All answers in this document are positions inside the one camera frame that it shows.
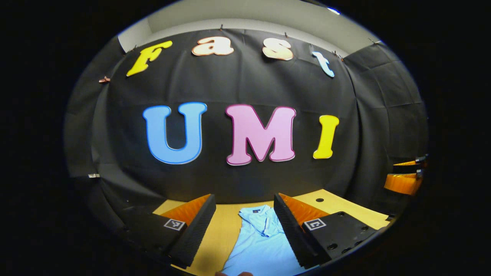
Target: table surface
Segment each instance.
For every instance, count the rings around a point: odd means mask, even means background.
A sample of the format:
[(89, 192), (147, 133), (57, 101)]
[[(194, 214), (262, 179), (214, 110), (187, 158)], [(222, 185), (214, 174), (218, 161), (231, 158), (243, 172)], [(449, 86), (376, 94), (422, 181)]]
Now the table surface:
[[(388, 215), (364, 208), (323, 189), (293, 196), (293, 198), (329, 214), (344, 211), (376, 230), (389, 224), (385, 220)], [(317, 202), (317, 198), (323, 198), (324, 201)], [(182, 201), (166, 200), (153, 213), (160, 215), (184, 203)], [(239, 237), (242, 226), (242, 218), (239, 216), (239, 211), (242, 208), (262, 205), (273, 207), (273, 201), (217, 204), (217, 209), (208, 225), (193, 263), (184, 271), (198, 276), (214, 276), (215, 272), (221, 271)]]

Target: pink letter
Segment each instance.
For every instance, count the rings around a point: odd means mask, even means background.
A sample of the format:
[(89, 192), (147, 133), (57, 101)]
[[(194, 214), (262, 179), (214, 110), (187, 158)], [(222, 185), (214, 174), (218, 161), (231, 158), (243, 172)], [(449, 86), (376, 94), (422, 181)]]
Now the pink letter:
[(266, 158), (273, 141), (271, 161), (288, 161), (295, 157), (292, 149), (293, 118), (297, 114), (295, 109), (277, 107), (266, 128), (250, 105), (231, 105), (225, 113), (232, 117), (232, 154), (227, 157), (230, 165), (247, 165), (252, 161), (252, 157), (247, 154), (247, 141), (260, 162)]

